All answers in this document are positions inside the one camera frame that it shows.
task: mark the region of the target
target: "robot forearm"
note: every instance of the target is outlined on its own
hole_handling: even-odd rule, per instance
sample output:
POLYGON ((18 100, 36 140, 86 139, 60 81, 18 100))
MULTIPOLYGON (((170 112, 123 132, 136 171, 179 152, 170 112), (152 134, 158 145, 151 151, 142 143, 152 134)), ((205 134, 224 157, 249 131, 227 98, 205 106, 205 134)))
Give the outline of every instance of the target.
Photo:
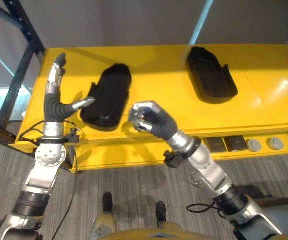
POLYGON ((167 143, 184 159, 182 167, 188 181, 201 188, 213 200, 245 239, 266 239, 268 236, 282 234, 264 211, 233 185, 198 138, 178 131, 167 143))

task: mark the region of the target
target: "yellow workbench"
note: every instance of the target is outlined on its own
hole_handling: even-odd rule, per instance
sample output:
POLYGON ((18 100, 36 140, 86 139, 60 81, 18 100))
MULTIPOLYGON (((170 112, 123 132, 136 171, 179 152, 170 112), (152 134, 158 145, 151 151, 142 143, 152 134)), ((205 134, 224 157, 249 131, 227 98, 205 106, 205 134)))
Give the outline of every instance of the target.
MULTIPOLYGON (((129 66, 132 84, 121 123, 115 131, 90 128, 80 113, 68 120, 80 128, 77 157, 81 170, 145 166, 163 162, 169 147, 148 133, 137 133, 129 123, 128 111, 139 101, 154 100, 191 136, 224 137, 243 135, 261 142, 259 152, 214 153, 216 160, 288 154, 288 45, 198 45, 228 64, 238 95, 221 104, 200 100, 193 88, 187 56, 192 46, 123 46, 51 48, 45 53, 26 116, 19 134, 44 119, 43 103, 51 65, 66 53, 66 74, 61 84, 61 101, 71 103, 86 97, 92 82, 115 63, 129 66), (282 150, 269 148, 267 141, 278 137, 282 150)), ((66 132, 70 129, 65 124, 66 132)), ((29 139, 40 137, 32 131, 29 139)), ((31 153, 35 146, 16 140, 12 147, 31 153)))

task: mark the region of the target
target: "robotic hand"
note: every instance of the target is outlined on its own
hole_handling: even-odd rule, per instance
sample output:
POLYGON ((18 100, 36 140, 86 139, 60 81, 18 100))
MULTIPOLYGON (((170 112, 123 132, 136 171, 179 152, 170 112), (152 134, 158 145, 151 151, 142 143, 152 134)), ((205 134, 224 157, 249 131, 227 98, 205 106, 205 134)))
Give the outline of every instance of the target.
POLYGON ((190 182, 204 190, 234 225, 238 239, 267 240, 282 234, 264 211, 232 184, 201 140, 178 130, 174 119, 156 102, 135 103, 128 120, 137 131, 146 131, 168 143, 172 153, 165 152, 164 162, 172 168, 183 166, 190 182))
MULTIPOLYGON (((67 156, 63 144, 71 142, 64 136, 63 122, 95 102, 93 97, 87 97, 72 104, 61 103, 65 57, 64 53, 61 54, 52 65, 44 98, 43 137, 38 139, 35 166, 23 184, 13 210, 0 222, 0 240, 43 239, 36 230, 41 228, 59 168, 67 156)), ((73 142, 78 141, 79 138, 75 137, 73 142)))

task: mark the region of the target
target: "gray wall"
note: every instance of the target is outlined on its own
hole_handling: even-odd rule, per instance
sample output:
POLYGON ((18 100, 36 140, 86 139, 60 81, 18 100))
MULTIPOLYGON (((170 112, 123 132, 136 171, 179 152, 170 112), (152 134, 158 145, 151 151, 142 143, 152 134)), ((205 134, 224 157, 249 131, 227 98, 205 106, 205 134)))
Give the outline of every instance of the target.
MULTIPOLYGON (((46 48, 187 44, 204 0, 22 0, 46 48)), ((288 44, 288 0, 214 0, 198 43, 288 44)), ((26 47, 0 19, 0 55, 15 70, 26 47)), ((33 86, 36 57, 24 83, 33 86)), ((0 88, 12 77, 0 66, 0 88)))

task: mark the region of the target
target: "cable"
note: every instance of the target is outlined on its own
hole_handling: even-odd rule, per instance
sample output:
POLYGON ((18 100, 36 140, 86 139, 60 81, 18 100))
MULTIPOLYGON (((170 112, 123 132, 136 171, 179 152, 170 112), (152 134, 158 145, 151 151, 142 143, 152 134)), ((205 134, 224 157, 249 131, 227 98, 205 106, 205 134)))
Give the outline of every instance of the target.
POLYGON ((52 237, 52 240, 55 239, 56 235, 58 234, 64 220, 66 219, 67 215, 69 214, 70 212, 70 209, 71 209, 71 206, 72 206, 72 203, 73 203, 73 200, 74 200, 74 197, 75 197, 75 193, 76 193, 76 188, 77 188, 77 185, 78 185, 78 157, 76 155, 76 145, 75 145, 75 152, 74 152, 74 157, 75 157, 75 161, 76 161, 76 176, 75 176, 75 183, 74 183, 74 190, 73 190, 73 195, 72 195, 72 198, 70 200, 70 203, 68 205, 68 208, 66 210, 66 213, 65 215, 63 216, 62 218, 62 221, 60 222, 60 224, 58 225, 57 229, 56 229, 56 232, 54 233, 53 237, 52 237))
POLYGON ((27 142, 30 142, 30 143, 34 144, 35 146, 39 146, 39 144, 36 141, 28 139, 28 138, 25 138, 24 136, 26 134, 28 134, 29 132, 31 132, 31 131, 37 131, 37 132, 43 134, 43 132, 41 130, 38 130, 38 129, 35 128, 36 126, 38 126, 38 125, 40 125, 42 123, 44 123, 44 121, 39 121, 38 123, 35 123, 33 126, 29 127, 27 130, 22 132, 21 135, 19 135, 18 140, 19 141, 27 141, 27 142))
POLYGON ((64 121, 65 123, 69 123, 69 124, 72 124, 72 125, 74 125, 75 127, 78 127, 74 122, 72 122, 72 121, 64 121))
POLYGON ((218 207, 215 207, 215 202, 213 202, 211 205, 208 205, 208 204, 204 204, 204 203, 195 203, 195 204, 191 204, 191 205, 188 205, 186 207, 186 210, 191 212, 191 213, 195 213, 195 214, 202 214, 202 213, 205 213, 207 211, 209 211, 210 209, 214 209, 214 210, 217 210, 217 214, 222 218, 222 219, 225 219, 226 220, 226 217, 224 217, 221 213, 223 212, 221 209, 219 209, 218 207), (202 210, 191 210, 190 208, 192 207, 196 207, 196 206, 203 206, 203 207, 206 207, 202 210))

